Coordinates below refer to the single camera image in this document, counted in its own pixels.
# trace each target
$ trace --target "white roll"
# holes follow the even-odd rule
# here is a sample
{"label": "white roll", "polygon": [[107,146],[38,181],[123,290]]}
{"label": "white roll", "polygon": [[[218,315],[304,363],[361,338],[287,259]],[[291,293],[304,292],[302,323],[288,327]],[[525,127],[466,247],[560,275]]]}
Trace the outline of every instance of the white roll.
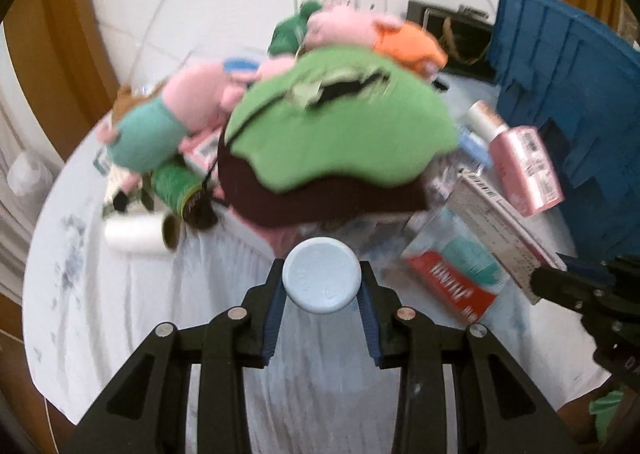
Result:
{"label": "white roll", "polygon": [[173,214],[113,214],[104,222],[104,239],[121,252],[161,254],[172,252],[180,240],[180,220]]}

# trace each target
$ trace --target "pink plush pig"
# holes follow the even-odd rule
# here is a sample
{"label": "pink plush pig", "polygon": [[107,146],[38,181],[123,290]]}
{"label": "pink plush pig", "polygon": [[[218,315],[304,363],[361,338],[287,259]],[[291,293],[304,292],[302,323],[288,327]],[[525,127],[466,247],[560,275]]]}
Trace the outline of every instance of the pink plush pig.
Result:
{"label": "pink plush pig", "polygon": [[244,91],[221,64],[197,64],[172,76],[159,95],[128,112],[116,127],[103,121],[98,140],[115,165],[130,171],[120,190],[129,193],[142,174],[225,123]]}
{"label": "pink plush pig", "polygon": [[259,80],[270,79],[276,75],[282,75],[293,68],[295,63],[296,57],[293,54],[281,54],[265,60],[255,72],[233,72],[232,77],[244,83],[258,82]]}
{"label": "pink plush pig", "polygon": [[315,12],[307,23],[303,46],[354,44],[390,57],[421,77],[431,79],[447,63],[438,41],[418,25],[396,16],[336,5]]}

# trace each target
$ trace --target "white tablecloth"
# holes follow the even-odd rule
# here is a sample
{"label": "white tablecloth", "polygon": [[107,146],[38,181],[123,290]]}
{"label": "white tablecloth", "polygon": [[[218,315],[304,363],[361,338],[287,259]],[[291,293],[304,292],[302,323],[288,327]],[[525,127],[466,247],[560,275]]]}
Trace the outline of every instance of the white tablecloth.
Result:
{"label": "white tablecloth", "polygon": [[[473,81],[446,81],[452,88],[444,98],[458,115],[495,95]],[[232,217],[206,233],[183,229],[171,256],[109,250],[99,217],[106,181],[92,166],[97,150],[89,135],[60,174],[33,237],[23,294],[34,383],[74,423],[156,324],[209,322],[263,283],[273,260],[267,244]],[[529,223],[556,251],[572,253],[559,211]],[[376,250],[363,251],[360,259],[381,264]],[[436,323],[460,327],[399,270],[378,269],[378,280]],[[556,408],[607,378],[591,360],[593,340],[578,315],[547,301],[531,306],[512,283],[482,320]],[[289,302],[271,364],[245,370],[254,452],[388,453],[398,384],[397,370],[379,371],[367,354],[355,303],[321,317]],[[190,452],[195,401],[190,399]]]}

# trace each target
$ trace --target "white plastic bag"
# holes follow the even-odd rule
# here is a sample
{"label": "white plastic bag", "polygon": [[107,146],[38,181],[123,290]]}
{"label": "white plastic bag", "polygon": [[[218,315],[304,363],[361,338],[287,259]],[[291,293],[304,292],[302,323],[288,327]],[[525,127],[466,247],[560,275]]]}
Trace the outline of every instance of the white plastic bag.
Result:
{"label": "white plastic bag", "polygon": [[25,208],[36,214],[53,186],[53,176],[47,166],[38,155],[29,151],[18,155],[9,168],[6,181]]}

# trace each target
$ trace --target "pink bottle label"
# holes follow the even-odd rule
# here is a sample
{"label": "pink bottle label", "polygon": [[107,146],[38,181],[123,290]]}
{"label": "pink bottle label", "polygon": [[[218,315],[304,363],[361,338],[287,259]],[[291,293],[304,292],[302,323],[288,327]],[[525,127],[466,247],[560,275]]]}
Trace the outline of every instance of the pink bottle label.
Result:
{"label": "pink bottle label", "polygon": [[535,214],[561,202],[562,191],[538,132],[533,127],[516,127],[507,131],[504,137],[522,172],[524,189],[520,196],[527,199],[527,212]]}

